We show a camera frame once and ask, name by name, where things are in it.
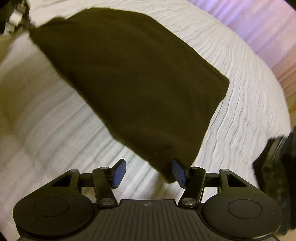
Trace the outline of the dark brown long-sleeve sweater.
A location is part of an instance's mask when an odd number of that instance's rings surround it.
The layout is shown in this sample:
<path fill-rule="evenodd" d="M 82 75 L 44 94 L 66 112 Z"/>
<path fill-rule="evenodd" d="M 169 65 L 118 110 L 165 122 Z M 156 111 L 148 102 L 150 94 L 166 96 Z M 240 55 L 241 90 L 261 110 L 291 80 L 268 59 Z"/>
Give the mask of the dark brown long-sleeve sweater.
<path fill-rule="evenodd" d="M 148 15 L 90 8 L 30 38 L 115 139 L 172 183 L 195 161 L 229 79 Z"/>

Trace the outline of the stack of folded dark clothes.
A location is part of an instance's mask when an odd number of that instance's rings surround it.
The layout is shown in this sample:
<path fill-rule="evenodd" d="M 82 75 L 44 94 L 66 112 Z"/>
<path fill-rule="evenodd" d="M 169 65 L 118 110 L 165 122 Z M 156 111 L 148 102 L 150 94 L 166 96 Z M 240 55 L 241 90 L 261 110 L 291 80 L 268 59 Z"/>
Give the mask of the stack of folded dark clothes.
<path fill-rule="evenodd" d="M 278 234 L 295 229 L 295 129 L 290 134 L 270 138 L 252 163 L 259 188 L 278 202 L 283 221 Z"/>

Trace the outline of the white striped bed duvet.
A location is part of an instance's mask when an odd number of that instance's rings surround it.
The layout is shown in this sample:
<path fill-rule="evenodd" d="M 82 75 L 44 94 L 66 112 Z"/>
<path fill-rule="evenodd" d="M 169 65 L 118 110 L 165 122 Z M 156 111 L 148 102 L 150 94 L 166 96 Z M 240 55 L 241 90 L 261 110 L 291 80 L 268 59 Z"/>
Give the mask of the white striped bed duvet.
<path fill-rule="evenodd" d="M 283 90 L 267 65 L 232 30 L 188 1 L 31 1 L 36 25 L 91 8 L 138 11 L 193 47 L 229 81 L 195 165 L 227 168 L 256 184 L 252 162 L 272 137 L 290 133 Z M 179 199 L 148 162 L 116 141 L 103 122 L 30 40 L 19 35 L 1 54 L 1 233 L 19 238 L 14 205 L 69 169 L 91 172 L 127 161 L 117 199 Z"/>

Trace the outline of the pink window curtain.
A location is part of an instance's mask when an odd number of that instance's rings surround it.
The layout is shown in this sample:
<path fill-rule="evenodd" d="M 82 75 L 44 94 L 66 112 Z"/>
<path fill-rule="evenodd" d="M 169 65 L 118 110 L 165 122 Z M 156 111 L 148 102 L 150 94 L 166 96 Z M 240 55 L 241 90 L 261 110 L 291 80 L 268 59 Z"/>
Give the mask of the pink window curtain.
<path fill-rule="evenodd" d="M 286 1 L 192 1 L 236 32 L 295 93 L 295 10 Z"/>

